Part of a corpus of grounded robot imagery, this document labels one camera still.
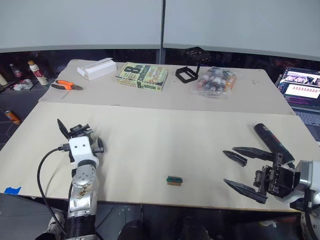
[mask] blue tape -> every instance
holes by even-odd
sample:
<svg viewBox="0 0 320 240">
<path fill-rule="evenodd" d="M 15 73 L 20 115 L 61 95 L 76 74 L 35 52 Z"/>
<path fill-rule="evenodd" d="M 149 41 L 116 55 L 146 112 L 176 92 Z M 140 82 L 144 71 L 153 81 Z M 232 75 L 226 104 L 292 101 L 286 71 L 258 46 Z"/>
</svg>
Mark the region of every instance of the blue tape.
<svg viewBox="0 0 320 240">
<path fill-rule="evenodd" d="M 20 191 L 21 187 L 16 188 L 12 188 L 12 187 L 7 187 L 4 191 L 5 194 L 14 194 L 17 195 Z"/>
</svg>

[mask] small block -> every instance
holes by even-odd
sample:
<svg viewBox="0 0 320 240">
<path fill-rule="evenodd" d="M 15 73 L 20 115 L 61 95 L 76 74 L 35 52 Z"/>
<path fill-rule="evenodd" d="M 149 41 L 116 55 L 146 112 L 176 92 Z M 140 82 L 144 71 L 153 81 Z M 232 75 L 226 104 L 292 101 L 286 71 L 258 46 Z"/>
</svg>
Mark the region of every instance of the small block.
<svg viewBox="0 0 320 240">
<path fill-rule="evenodd" d="M 181 186 L 181 182 L 168 181 L 167 184 L 172 186 Z"/>
<path fill-rule="evenodd" d="M 168 176 L 166 182 L 168 185 L 181 186 L 183 180 L 181 177 L 178 176 Z"/>
</svg>

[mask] floor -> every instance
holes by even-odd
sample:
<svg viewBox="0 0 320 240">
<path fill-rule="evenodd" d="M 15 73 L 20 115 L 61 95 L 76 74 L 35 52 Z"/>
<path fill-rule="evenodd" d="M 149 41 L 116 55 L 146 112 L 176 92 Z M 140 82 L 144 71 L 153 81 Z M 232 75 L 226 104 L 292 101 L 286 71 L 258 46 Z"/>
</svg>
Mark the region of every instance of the floor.
<svg viewBox="0 0 320 240">
<path fill-rule="evenodd" d="M 35 84 L 30 90 L 9 90 L 0 93 L 0 150 L 19 127 L 7 118 L 5 111 L 10 110 L 23 122 L 47 90 L 47 86 Z"/>
<path fill-rule="evenodd" d="M 294 224 L 278 223 L 277 228 L 262 227 L 257 222 L 231 224 L 230 217 L 234 219 L 234 216 L 222 210 L 139 204 L 99 203 L 96 228 L 105 240 L 116 240 L 126 223 L 142 220 L 148 229 L 150 239 L 174 240 L 177 220 L 185 216 L 197 219 L 215 240 L 299 239 Z M 46 206 L 41 203 L 0 194 L 1 239 L 32 240 L 47 228 L 50 218 Z"/>
</svg>

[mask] white box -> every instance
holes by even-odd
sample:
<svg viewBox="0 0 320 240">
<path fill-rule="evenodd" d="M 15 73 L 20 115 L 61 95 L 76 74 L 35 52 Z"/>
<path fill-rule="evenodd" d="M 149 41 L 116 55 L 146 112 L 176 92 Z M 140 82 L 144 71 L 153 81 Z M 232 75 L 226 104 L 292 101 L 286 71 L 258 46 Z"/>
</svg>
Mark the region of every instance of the white box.
<svg viewBox="0 0 320 240">
<path fill-rule="evenodd" d="M 108 57 L 95 63 L 80 66 L 76 71 L 88 80 L 94 80 L 117 70 L 116 63 Z"/>
</svg>

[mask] white table surface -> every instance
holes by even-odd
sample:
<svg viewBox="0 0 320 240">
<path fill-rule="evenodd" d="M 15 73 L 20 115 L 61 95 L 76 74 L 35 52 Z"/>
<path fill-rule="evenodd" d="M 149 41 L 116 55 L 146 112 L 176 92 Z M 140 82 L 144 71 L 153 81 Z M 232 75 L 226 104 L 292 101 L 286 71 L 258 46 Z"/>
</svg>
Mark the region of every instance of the white table surface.
<svg viewBox="0 0 320 240">
<path fill-rule="evenodd" d="M 241 146 L 268 150 L 253 129 L 257 123 L 278 137 L 296 164 L 320 160 L 320 148 L 298 116 L 40 102 L 0 151 L 1 192 L 21 187 L 20 195 L 40 196 L 39 162 L 66 142 L 57 118 L 68 128 L 88 123 L 104 141 L 106 153 L 97 171 L 101 201 L 290 211 L 271 195 L 260 204 L 223 182 L 227 178 L 252 186 L 255 171 L 266 164 L 248 159 L 241 167 L 222 152 Z M 182 177 L 182 186 L 167 185 L 167 176 Z M 68 154 L 49 156 L 40 179 L 49 198 L 66 199 Z"/>
<path fill-rule="evenodd" d="M 232 95 L 224 99 L 212 99 L 191 94 L 190 87 L 193 82 L 184 84 L 175 76 L 176 69 L 184 66 L 163 65 L 168 69 L 168 77 L 162 92 L 155 92 L 117 84 L 115 72 L 92 81 L 77 73 L 77 67 L 93 62 L 71 60 L 57 78 L 83 87 L 82 91 L 66 91 L 50 87 L 39 101 L 150 109 L 295 115 L 266 71 L 262 69 L 233 68 L 238 79 L 233 87 Z M 117 63 L 118 71 L 121 66 L 123 63 Z M 202 75 L 207 70 L 208 67 L 201 67 L 199 74 Z"/>
</svg>

